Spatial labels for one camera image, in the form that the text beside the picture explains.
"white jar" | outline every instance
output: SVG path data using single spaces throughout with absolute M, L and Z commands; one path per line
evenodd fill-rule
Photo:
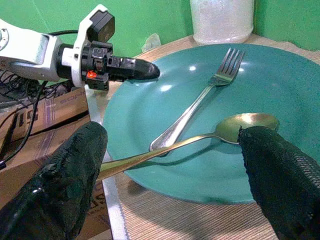
M 199 45 L 243 43 L 254 29 L 254 0 L 190 0 L 190 5 Z

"spoon bowl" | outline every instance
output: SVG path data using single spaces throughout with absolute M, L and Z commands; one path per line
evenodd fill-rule
M 194 136 L 171 146 L 165 146 L 136 156 L 105 162 L 101 165 L 97 181 L 111 177 L 142 162 L 202 139 L 219 138 L 226 143 L 238 144 L 240 128 L 246 129 L 253 126 L 264 126 L 276 130 L 278 124 L 279 121 L 274 116 L 266 113 L 241 113 L 229 116 L 218 123 L 214 132 Z

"cardboard box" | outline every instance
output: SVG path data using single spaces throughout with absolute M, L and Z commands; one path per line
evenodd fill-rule
M 43 164 L 47 156 L 51 155 L 80 126 L 90 121 L 86 98 L 82 95 L 83 91 L 84 89 L 78 89 L 76 92 L 70 92 L 57 97 L 57 99 L 53 101 L 55 104 L 55 106 L 53 106 L 53 111 L 55 112 L 53 115 L 57 117 L 52 119 L 55 119 L 55 121 L 51 121 L 51 124 L 48 124 L 48 121 L 43 121 L 43 118 L 38 117 L 37 130 L 34 132 L 40 131 L 40 133 L 31 136 L 22 150 L 6 163 L 7 167 L 0 170 L 0 208 L 17 194 L 19 189 Z M 38 108 L 39 116 L 44 116 L 42 111 L 45 110 L 46 107 L 52 108 L 52 106 L 44 103 L 42 107 Z M 70 119 L 72 122 L 62 126 L 59 125 L 59 123 L 65 123 L 66 120 Z M 8 134 L 11 125 L 12 124 L 9 121 L 1 128 L 1 137 Z M 17 128 L 15 128 L 13 131 L 15 137 L 13 139 L 21 138 L 21 130 L 25 130 L 26 126 L 28 126 L 28 124 L 23 124 L 18 127 L 20 128 L 19 130 L 16 130 Z M 9 145 L 10 149 L 16 149 L 19 143 L 19 140 L 12 141 Z M 90 210 L 77 239 L 84 240 L 91 238 L 109 228 L 105 195 L 102 183 L 98 182 L 93 190 L 93 199 L 91 201 Z
M 19 111 L 11 138 L 12 141 L 22 139 L 26 135 L 32 112 L 33 106 Z M 59 124 L 64 125 L 66 121 L 72 122 L 73 118 L 81 114 L 88 114 L 84 88 L 78 88 L 56 98 L 45 98 L 38 104 L 31 135 L 43 132 Z M 0 117 L 0 123 L 5 117 L 5 115 Z
M 3 122 L 3 120 L 9 115 L 10 113 L 5 113 L 3 114 L 3 118 L 0 119 L 0 124 Z M 13 124 L 15 124 L 14 121 L 16 121 L 17 119 L 15 118 L 16 116 L 13 114 L 12 116 L 10 116 L 8 118 L 8 120 L 6 120 L 0 130 L 0 153 L 3 150 L 4 145 L 6 145 L 8 142 L 10 143 L 11 141 L 11 137 L 12 137 L 12 131 L 13 131 Z

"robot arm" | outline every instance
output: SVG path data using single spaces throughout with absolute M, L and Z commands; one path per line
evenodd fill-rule
M 113 56 L 106 43 L 115 32 L 115 18 L 99 4 L 80 23 L 74 45 L 59 37 L 13 26 L 0 19 L 0 69 L 34 80 L 71 79 L 76 87 L 107 90 L 109 80 L 153 79 L 154 64 Z

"wooden table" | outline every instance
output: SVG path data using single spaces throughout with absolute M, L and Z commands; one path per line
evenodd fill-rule
M 320 64 L 320 51 L 307 51 L 289 42 L 277 42 L 252 34 L 246 44 L 264 45 L 304 56 Z M 137 58 L 154 61 L 168 54 L 196 47 L 192 36 L 165 44 Z M 121 83 L 97 95 L 103 117 L 109 99 Z M 147 190 L 124 173 L 103 181 L 104 192 L 115 240 L 228 239 L 275 240 L 268 220 L 255 204 L 207 205 L 172 199 Z

